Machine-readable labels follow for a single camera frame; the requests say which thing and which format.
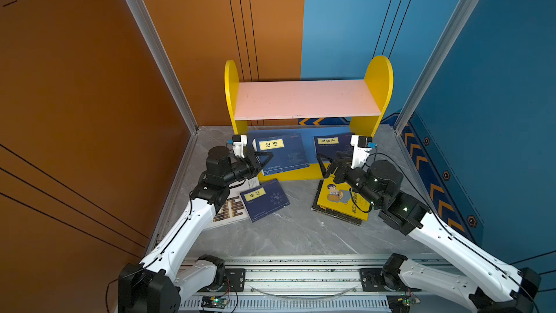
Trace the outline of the navy book front yellow label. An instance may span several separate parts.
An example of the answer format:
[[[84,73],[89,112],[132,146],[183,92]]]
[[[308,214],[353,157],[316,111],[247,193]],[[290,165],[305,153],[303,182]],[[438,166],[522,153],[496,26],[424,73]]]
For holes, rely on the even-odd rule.
[[[336,152],[353,153],[350,145],[352,133],[340,133],[330,136],[314,136],[314,147],[317,154],[325,154],[335,158]]]

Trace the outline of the navy book yellow label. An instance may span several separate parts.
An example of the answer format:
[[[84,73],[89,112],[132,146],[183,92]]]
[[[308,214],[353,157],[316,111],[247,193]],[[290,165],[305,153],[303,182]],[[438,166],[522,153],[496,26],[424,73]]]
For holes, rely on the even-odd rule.
[[[309,167],[309,160],[299,133],[253,137],[253,147],[258,152],[271,153],[272,158],[262,174],[276,175]]]
[[[353,153],[350,145],[352,133],[340,133],[330,136],[314,136],[314,147],[317,154],[325,154],[335,158],[336,152]]]
[[[240,193],[240,198],[252,223],[290,205],[277,179]]]

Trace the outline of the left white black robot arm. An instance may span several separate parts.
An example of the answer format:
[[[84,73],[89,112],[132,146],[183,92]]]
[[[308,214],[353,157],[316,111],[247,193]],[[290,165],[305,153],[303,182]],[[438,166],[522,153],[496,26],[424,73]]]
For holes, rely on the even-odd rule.
[[[168,234],[137,265],[126,265],[116,279],[119,312],[178,312],[181,304],[203,288],[224,283],[224,260],[202,256],[185,271],[180,268],[198,236],[230,195],[231,187],[255,178],[273,154],[255,151],[233,136],[233,146],[215,146],[206,170],[189,194],[188,208]]]

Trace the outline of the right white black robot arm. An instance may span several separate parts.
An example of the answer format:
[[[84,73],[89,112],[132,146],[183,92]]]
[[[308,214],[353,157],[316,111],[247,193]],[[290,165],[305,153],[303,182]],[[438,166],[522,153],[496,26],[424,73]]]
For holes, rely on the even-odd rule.
[[[541,278],[532,269],[518,269],[450,230],[434,210],[402,191],[403,174],[380,160],[353,166],[345,159],[318,155],[325,178],[347,183],[378,211],[392,229],[429,247],[460,270],[460,275],[427,269],[401,254],[392,254],[382,277],[392,290],[420,289],[459,304],[471,312],[538,312],[534,301]]]

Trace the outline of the yellow cartoon cover book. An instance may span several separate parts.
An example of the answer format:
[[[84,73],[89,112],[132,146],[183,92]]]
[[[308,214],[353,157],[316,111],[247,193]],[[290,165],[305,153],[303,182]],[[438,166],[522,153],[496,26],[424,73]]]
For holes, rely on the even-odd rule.
[[[334,176],[320,181],[317,205],[362,222],[369,219],[371,206],[362,196],[355,193],[348,183],[335,183]]]

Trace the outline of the navy book bottom yellow label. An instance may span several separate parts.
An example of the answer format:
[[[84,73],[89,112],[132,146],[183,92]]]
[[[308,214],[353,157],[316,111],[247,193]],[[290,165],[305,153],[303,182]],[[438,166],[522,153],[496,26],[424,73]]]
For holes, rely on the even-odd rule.
[[[252,223],[290,205],[277,179],[240,193],[240,198]]]

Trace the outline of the dark book under yellow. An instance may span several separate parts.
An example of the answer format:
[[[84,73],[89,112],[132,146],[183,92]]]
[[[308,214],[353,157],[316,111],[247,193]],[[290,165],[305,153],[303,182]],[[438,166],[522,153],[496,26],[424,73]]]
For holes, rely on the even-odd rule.
[[[336,220],[341,220],[345,223],[349,223],[351,225],[356,225],[356,226],[361,227],[361,224],[362,224],[361,220],[359,220],[355,217],[351,217],[351,216],[346,215],[346,214],[342,214],[338,211],[326,209],[326,208],[321,207],[320,205],[318,205],[318,199],[319,199],[319,195],[320,195],[320,192],[322,190],[322,187],[323,187],[323,182],[324,182],[323,180],[319,181],[319,185],[318,185],[317,192],[315,194],[314,201],[313,201],[313,204],[311,206],[311,209],[315,212],[318,212],[320,214],[332,217]]]

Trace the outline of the yellow pink blue bookshelf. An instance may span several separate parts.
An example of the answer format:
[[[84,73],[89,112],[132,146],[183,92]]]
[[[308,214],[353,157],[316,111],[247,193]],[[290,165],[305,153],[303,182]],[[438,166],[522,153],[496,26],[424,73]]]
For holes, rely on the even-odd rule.
[[[224,92],[233,130],[251,120],[350,118],[350,131],[375,136],[393,91],[391,62],[372,59],[362,80],[242,82],[234,61],[224,67]]]

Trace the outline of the white brown patterned booklet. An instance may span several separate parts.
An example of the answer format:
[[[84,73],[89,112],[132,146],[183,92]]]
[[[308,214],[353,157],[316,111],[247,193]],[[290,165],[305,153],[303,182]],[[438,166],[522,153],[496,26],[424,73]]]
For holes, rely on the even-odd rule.
[[[210,230],[213,228],[222,227],[231,223],[237,223],[249,218],[247,209],[243,204],[240,194],[247,190],[256,188],[260,185],[257,177],[244,181],[238,187],[230,189],[230,195],[227,201],[223,204],[221,210],[216,214],[214,219],[204,229]]]

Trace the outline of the right small circuit board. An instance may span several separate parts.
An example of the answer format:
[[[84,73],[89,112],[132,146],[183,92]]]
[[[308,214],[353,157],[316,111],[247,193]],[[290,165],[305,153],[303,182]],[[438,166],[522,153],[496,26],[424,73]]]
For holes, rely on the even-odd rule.
[[[391,313],[409,313],[414,305],[421,303],[421,300],[408,296],[388,296],[387,302]]]

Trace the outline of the left green circuit board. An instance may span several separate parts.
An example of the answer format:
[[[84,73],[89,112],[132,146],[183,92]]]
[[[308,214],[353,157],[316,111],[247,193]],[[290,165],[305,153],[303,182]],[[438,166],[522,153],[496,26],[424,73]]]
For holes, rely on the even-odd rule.
[[[230,303],[228,296],[203,296],[201,299],[202,311],[223,311]]]

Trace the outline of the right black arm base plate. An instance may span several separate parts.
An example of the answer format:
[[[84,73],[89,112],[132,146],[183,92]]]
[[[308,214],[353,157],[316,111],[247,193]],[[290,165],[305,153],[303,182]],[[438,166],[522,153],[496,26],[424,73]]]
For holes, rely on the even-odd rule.
[[[361,268],[359,276],[364,292],[421,292],[421,289],[405,285],[399,274],[387,272],[384,276],[382,268]]]

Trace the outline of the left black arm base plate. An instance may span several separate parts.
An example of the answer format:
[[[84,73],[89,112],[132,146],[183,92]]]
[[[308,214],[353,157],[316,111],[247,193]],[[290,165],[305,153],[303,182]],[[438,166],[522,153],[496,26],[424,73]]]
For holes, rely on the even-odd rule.
[[[226,268],[224,280],[219,285],[210,285],[202,288],[198,293],[224,293],[228,290],[228,285],[231,285],[231,291],[242,293],[246,284],[246,269],[245,268]]]

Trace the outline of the aluminium rail frame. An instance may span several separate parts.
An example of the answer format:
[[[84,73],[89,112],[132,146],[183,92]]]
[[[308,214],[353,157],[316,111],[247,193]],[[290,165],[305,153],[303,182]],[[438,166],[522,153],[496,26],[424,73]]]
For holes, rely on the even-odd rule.
[[[283,299],[287,294],[292,299],[303,300],[322,296],[332,299],[332,290],[343,288],[345,292],[363,291],[359,269],[348,261],[322,264],[317,261],[297,264],[265,262],[252,264],[246,269],[245,288],[252,288],[263,295]]]

